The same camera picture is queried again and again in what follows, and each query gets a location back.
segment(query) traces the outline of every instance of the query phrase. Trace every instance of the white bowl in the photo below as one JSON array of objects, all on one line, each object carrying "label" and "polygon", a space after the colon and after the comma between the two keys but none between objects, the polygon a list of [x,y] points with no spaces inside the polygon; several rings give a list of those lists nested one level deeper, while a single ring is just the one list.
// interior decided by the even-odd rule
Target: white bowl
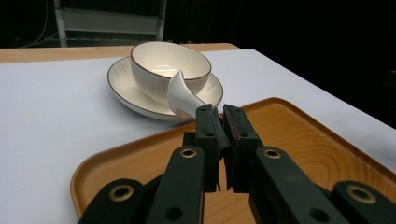
[{"label": "white bowl", "polygon": [[131,50],[131,59],[132,74],[140,90],[164,105],[168,105],[169,81],[178,71],[183,72],[189,90],[198,94],[212,70],[200,52],[169,42],[139,44]]},{"label": "white bowl", "polygon": [[[115,62],[108,70],[108,84],[118,100],[133,111],[153,119],[191,119],[177,116],[169,105],[160,104],[143,93],[134,81],[131,63],[131,57],[126,57]],[[210,74],[206,85],[196,96],[207,105],[218,105],[223,96],[221,83],[214,75]]]}]

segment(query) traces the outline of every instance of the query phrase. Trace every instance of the bowl rim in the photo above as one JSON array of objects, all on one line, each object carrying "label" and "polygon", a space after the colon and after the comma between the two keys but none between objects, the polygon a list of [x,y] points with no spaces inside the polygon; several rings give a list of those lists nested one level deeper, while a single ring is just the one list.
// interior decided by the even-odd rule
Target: bowl rim
[{"label": "bowl rim", "polygon": [[142,65],[140,65],[140,64],[134,59],[134,57],[132,56],[133,53],[134,53],[134,50],[135,50],[136,48],[138,48],[138,47],[140,47],[140,46],[142,46],[142,45],[151,44],[151,43],[162,43],[162,44],[169,44],[169,45],[174,45],[174,46],[182,47],[182,48],[184,48],[184,49],[188,49],[188,50],[191,50],[191,51],[193,51],[193,52],[195,52],[195,53],[198,53],[199,55],[201,55],[201,56],[207,61],[207,63],[209,64],[209,70],[208,70],[208,72],[207,72],[206,74],[204,74],[203,76],[200,76],[200,77],[186,77],[186,78],[184,78],[185,80],[197,80],[197,79],[205,78],[205,77],[208,77],[208,76],[212,73],[212,63],[206,58],[206,56],[205,56],[204,54],[202,54],[200,51],[195,50],[195,49],[192,49],[192,48],[189,48],[189,47],[187,47],[187,46],[184,46],[184,45],[181,45],[181,44],[172,43],[172,42],[166,42],[166,41],[148,41],[148,42],[140,43],[140,44],[134,46],[134,47],[131,49],[131,51],[130,51],[129,57],[131,58],[131,60],[133,61],[134,64],[136,64],[138,67],[140,67],[141,69],[145,70],[146,72],[149,72],[150,74],[152,74],[152,75],[154,75],[154,76],[163,77],[163,78],[166,78],[166,79],[171,79],[171,77],[162,76],[162,75],[160,75],[160,74],[153,73],[153,72],[149,71],[148,69],[146,69],[145,67],[143,67]]},{"label": "bowl rim", "polygon": [[[183,119],[180,119],[172,110],[170,110],[170,111],[172,111],[172,114],[164,114],[164,113],[158,112],[156,110],[147,109],[145,106],[135,104],[134,102],[132,102],[131,100],[126,98],[125,95],[122,94],[122,91],[120,91],[120,88],[116,87],[117,85],[115,85],[110,80],[111,79],[110,77],[114,77],[114,74],[117,74],[117,73],[124,73],[124,72],[126,72],[128,74],[132,73],[132,71],[128,70],[128,69],[126,69],[126,70],[122,69],[122,70],[117,71],[116,68],[118,66],[122,66],[123,63],[127,63],[127,64],[129,64],[127,66],[130,66],[131,65],[131,57],[127,56],[127,57],[124,57],[124,58],[121,58],[121,59],[117,60],[107,70],[107,83],[110,86],[110,89],[112,90],[112,92],[115,94],[116,98],[123,105],[125,105],[129,109],[132,109],[134,112],[136,112],[136,113],[138,113],[140,115],[143,115],[143,116],[146,116],[146,117],[149,117],[149,118],[152,118],[152,119],[160,119],[160,120],[167,120],[167,121],[175,121],[175,120],[176,121],[181,121],[181,120],[183,120]],[[218,83],[218,85],[219,85],[219,91],[220,91],[219,99],[213,104],[213,102],[210,102],[208,100],[207,96],[201,96],[200,93],[198,93],[197,96],[203,97],[204,99],[203,98],[200,98],[200,99],[205,101],[206,104],[212,104],[213,106],[218,106],[221,103],[221,101],[222,101],[222,99],[224,97],[224,87],[222,86],[219,78],[216,77],[213,73],[209,74],[209,78],[211,78],[211,77],[214,78],[214,82]]]}]

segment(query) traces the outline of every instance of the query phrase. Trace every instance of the white tablecloth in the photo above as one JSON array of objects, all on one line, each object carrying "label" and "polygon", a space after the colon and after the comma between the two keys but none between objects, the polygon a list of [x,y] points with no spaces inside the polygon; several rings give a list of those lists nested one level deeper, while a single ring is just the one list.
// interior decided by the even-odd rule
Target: white tablecloth
[{"label": "white tablecloth", "polygon": [[[220,112],[283,98],[396,172],[396,130],[255,50],[204,55],[224,88]],[[118,59],[0,64],[0,223],[77,223],[69,186],[84,160],[179,124],[117,100],[106,74]]]}]

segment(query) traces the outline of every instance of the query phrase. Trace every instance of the white spoon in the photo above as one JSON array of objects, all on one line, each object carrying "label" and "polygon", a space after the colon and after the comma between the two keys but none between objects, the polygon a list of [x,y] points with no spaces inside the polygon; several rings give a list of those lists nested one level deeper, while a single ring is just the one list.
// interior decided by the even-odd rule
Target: white spoon
[{"label": "white spoon", "polygon": [[181,70],[169,82],[168,103],[171,110],[181,119],[195,119],[196,109],[205,105],[205,102],[187,88]]}]

